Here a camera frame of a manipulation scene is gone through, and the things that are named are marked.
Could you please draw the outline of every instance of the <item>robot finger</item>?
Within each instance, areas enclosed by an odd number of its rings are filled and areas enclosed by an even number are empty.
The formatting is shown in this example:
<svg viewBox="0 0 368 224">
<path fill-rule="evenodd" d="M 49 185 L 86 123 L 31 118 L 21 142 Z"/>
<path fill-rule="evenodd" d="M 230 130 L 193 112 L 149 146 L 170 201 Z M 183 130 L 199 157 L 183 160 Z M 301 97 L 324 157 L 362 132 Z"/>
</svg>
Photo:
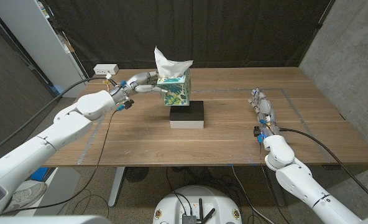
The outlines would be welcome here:
<svg viewBox="0 0 368 224">
<path fill-rule="evenodd" d="M 163 88 L 159 88 L 155 85 L 139 85 L 136 87 L 136 92 L 138 93 L 152 93 L 152 92 L 162 92 L 167 93 L 167 90 L 164 90 Z"/>
</svg>

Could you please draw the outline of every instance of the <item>black curtain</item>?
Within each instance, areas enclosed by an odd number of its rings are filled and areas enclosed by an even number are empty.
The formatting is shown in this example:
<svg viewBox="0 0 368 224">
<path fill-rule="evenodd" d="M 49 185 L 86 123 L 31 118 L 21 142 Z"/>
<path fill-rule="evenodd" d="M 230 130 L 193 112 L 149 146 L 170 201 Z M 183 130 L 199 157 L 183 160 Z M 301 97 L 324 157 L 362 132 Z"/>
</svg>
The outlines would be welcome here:
<svg viewBox="0 0 368 224">
<path fill-rule="evenodd" d="M 97 63 L 156 68 L 297 66 L 329 0 L 47 0 L 89 74 Z"/>
</svg>

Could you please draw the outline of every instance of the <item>white sneaker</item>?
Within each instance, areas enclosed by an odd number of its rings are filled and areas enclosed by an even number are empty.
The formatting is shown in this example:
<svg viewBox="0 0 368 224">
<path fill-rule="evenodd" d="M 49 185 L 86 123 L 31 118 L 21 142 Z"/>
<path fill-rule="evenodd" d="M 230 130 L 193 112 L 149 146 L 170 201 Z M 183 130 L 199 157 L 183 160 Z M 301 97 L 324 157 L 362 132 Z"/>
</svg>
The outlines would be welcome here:
<svg viewBox="0 0 368 224">
<path fill-rule="evenodd" d="M 14 192 L 9 206 L 3 212 L 10 212 L 33 205 L 45 193 L 46 188 L 47 185 L 45 183 L 39 183 L 28 189 Z"/>
</svg>

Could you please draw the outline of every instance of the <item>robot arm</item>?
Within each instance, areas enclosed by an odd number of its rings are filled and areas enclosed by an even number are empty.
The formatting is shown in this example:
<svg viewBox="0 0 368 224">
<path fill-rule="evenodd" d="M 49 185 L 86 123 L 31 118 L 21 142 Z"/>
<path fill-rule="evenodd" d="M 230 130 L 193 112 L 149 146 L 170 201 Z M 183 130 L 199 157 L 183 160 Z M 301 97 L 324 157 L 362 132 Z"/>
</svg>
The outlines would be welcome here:
<svg viewBox="0 0 368 224">
<path fill-rule="evenodd" d="M 255 129 L 255 135 L 258 135 L 264 149 L 269 151 L 264 159 L 265 164 L 276 171 L 278 183 L 312 208 L 324 223 L 360 223 L 361 219 L 320 186 L 312 178 L 310 169 L 295 157 L 285 138 L 279 135 L 274 109 L 264 93 L 256 88 L 252 96 L 253 100 L 249 103 L 262 124 L 261 130 Z"/>
<path fill-rule="evenodd" d="M 0 213 L 14 191 L 34 171 L 43 165 L 63 146 L 83 137 L 104 111 L 111 111 L 116 104 L 120 110 L 129 109 L 137 93 L 167 92 L 156 87 L 157 72 L 134 75 L 126 83 L 79 98 L 77 103 L 61 110 L 53 124 L 32 139 L 0 158 Z"/>
</svg>

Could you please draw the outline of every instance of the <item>white power strip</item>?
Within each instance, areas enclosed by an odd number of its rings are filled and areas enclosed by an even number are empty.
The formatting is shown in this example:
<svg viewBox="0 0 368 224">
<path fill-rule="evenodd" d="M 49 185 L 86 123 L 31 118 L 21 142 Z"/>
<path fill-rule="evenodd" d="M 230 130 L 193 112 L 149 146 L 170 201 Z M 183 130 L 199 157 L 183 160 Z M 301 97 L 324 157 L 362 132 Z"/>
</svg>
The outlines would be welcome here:
<svg viewBox="0 0 368 224">
<path fill-rule="evenodd" d="M 119 68 L 116 64 L 97 64 L 93 70 L 96 75 L 106 75 L 108 72 L 111 75 L 116 75 Z"/>
</svg>

